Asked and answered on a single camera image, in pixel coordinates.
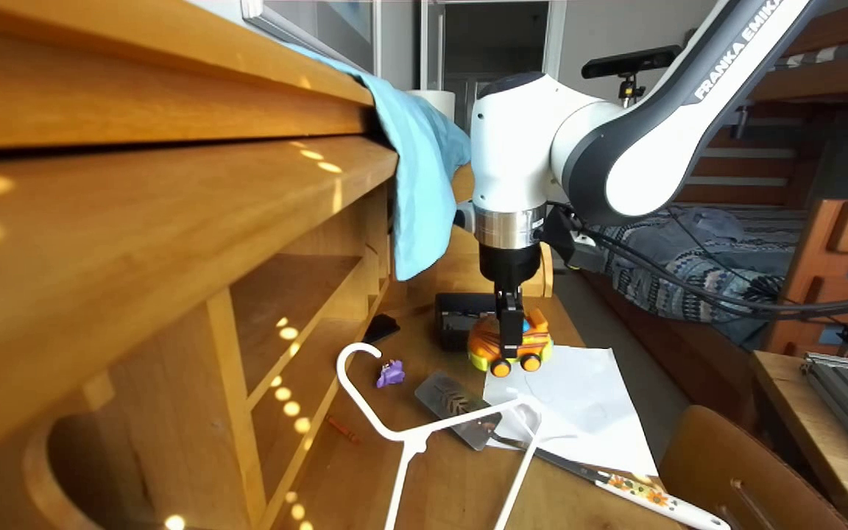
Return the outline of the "black tray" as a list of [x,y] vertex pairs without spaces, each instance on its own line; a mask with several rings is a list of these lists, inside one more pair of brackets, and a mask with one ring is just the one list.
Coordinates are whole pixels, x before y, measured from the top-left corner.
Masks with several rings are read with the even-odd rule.
[[441,349],[467,352],[469,332],[481,317],[495,316],[491,293],[439,292],[435,295],[435,335]]

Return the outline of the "orange yellow toy car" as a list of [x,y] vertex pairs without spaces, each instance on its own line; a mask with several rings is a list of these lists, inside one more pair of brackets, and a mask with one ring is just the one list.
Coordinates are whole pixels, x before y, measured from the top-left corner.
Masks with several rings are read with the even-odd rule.
[[523,321],[522,345],[506,353],[501,347],[499,321],[494,315],[478,319],[468,333],[468,358],[478,370],[495,377],[506,377],[519,366],[525,372],[535,372],[552,353],[548,319],[541,309],[529,309]]

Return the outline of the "small purple toy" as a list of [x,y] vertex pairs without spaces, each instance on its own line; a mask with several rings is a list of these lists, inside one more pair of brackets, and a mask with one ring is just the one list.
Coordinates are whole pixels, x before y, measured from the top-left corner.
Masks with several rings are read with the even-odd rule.
[[404,379],[405,370],[403,362],[398,359],[389,360],[381,366],[375,386],[378,389],[383,389],[385,386],[401,384],[404,382]]

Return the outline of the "rounded wooden board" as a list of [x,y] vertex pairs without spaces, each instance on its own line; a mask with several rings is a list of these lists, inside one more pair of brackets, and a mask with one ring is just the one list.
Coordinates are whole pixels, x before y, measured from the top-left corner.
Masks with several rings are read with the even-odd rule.
[[[522,285],[527,297],[552,297],[554,295],[554,267],[552,251],[541,244],[540,267]],[[444,255],[426,271],[407,282],[407,295],[421,300],[437,292],[489,293],[492,282],[480,270],[480,245],[474,235],[459,226],[453,226],[450,243]]]

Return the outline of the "light blue cloth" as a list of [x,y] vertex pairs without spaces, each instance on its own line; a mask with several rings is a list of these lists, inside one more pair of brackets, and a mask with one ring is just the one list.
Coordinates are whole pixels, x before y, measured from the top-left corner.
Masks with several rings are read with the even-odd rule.
[[350,75],[370,91],[381,129],[398,155],[395,276],[407,281],[421,274],[450,245],[457,211],[452,178],[471,161],[468,135],[420,96],[300,45],[286,46]]

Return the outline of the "small black wedge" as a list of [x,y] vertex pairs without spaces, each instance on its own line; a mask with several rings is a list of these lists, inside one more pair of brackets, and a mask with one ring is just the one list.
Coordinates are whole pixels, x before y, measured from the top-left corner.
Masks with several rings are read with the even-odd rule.
[[400,331],[398,321],[387,314],[377,314],[368,323],[362,342],[373,345]]

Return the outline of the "white paper sheet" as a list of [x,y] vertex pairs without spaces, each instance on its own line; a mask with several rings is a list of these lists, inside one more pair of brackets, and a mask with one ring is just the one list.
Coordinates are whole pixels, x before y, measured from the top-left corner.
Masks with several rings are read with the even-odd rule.
[[541,448],[572,461],[636,476],[657,476],[638,412],[611,349],[556,345],[535,372],[516,366],[485,375],[491,403],[529,396],[542,412]]

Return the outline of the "white cylinder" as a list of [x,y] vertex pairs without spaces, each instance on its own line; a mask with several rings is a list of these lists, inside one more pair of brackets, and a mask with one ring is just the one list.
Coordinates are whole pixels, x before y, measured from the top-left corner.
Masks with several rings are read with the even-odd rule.
[[441,112],[450,121],[456,121],[456,94],[452,91],[442,90],[410,90],[406,93],[420,97],[433,105],[435,110]]

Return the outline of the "patterned blanket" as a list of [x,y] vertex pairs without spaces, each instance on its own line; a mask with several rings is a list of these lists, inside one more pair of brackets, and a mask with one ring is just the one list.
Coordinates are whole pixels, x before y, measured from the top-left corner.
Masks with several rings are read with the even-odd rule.
[[775,304],[782,291],[807,214],[797,209],[713,208],[673,205],[623,226],[596,226],[653,259],[676,282],[604,250],[600,272],[633,305],[677,321],[728,323],[746,306],[706,300],[685,284],[730,299]]

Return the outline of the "white plastic clothes hanger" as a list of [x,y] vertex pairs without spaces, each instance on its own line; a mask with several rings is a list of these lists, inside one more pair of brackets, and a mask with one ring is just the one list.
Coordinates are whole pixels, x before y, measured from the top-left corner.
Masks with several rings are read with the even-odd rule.
[[343,390],[346,390],[347,395],[349,395],[350,399],[356,403],[360,412],[364,414],[370,425],[381,437],[389,440],[390,442],[400,443],[401,445],[400,460],[398,460],[397,472],[388,503],[386,522],[384,523],[383,530],[395,530],[398,509],[400,508],[401,499],[403,499],[403,488],[405,485],[409,463],[416,455],[421,455],[421,453],[426,452],[428,438],[433,435],[433,433],[457,425],[464,425],[464,423],[472,422],[472,420],[481,420],[497,412],[501,413],[511,409],[518,409],[518,407],[525,407],[525,409],[528,409],[534,414],[535,419],[537,420],[537,425],[535,427],[529,426],[526,422],[523,423],[523,429],[531,435],[531,437],[529,437],[529,445],[527,449],[523,450],[523,458],[515,474],[514,482],[512,482],[512,485],[509,487],[503,506],[499,511],[498,519],[492,527],[492,530],[505,530],[509,520],[509,514],[511,514],[512,509],[514,509],[515,501],[522,487],[522,483],[527,476],[529,466],[531,466],[531,459],[539,448],[539,430],[544,423],[542,405],[539,400],[528,396],[516,396],[514,399],[508,400],[508,402],[502,403],[501,405],[489,406],[485,407],[485,409],[471,411],[465,414],[452,416],[447,419],[435,420],[435,422],[427,423],[427,425],[420,425],[402,431],[395,431],[388,428],[383,422],[381,422],[381,419],[377,413],[374,412],[367,400],[364,399],[362,393],[360,393],[356,386],[354,386],[350,381],[350,377],[347,374],[347,362],[349,362],[350,357],[357,352],[368,353],[368,355],[373,356],[373,358],[381,358],[381,351],[371,344],[354,342],[344,346],[336,358],[336,376],[337,379],[339,379],[339,385],[343,388]]

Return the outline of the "small red pen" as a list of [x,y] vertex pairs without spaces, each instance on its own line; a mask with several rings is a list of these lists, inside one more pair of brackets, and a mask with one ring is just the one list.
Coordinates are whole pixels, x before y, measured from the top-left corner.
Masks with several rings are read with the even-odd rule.
[[343,425],[340,420],[337,420],[330,414],[327,414],[325,416],[325,420],[329,426],[332,426],[333,429],[336,430],[336,432],[339,432],[340,435],[342,435],[345,439],[349,440],[349,442],[353,444],[361,443],[360,437],[358,437],[356,433],[353,432],[353,430],[349,429],[349,427]]

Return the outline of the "wooden bunk bed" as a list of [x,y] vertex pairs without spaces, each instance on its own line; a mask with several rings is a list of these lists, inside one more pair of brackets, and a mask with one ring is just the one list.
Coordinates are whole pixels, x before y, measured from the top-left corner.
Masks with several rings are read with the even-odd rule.
[[[788,51],[774,61],[753,87],[756,105],[803,105],[808,128],[800,146],[825,145],[833,137],[848,137],[848,7],[815,17]],[[798,158],[790,181],[766,198],[763,191],[740,191],[717,185],[706,194],[690,187],[687,207],[761,208],[801,210],[812,190],[817,158]],[[838,183],[848,177],[838,174]],[[719,302],[746,306],[736,321],[763,323],[763,349],[771,353],[803,356],[828,352],[818,343],[825,328],[848,332],[848,191],[814,202],[797,242],[782,291],[775,304],[730,299],[697,289],[684,289],[711,305]]]

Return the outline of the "wooden side table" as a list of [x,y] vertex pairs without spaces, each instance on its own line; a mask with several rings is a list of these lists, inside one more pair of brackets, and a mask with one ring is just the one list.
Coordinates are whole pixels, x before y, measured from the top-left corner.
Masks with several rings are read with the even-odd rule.
[[848,520],[848,433],[805,380],[803,361],[756,351],[757,432]]

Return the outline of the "wooden desk shelf unit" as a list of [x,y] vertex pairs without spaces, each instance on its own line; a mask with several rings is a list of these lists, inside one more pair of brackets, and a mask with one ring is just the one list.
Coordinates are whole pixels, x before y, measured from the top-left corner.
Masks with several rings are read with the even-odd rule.
[[353,78],[184,0],[0,0],[0,530],[270,530],[391,276]]

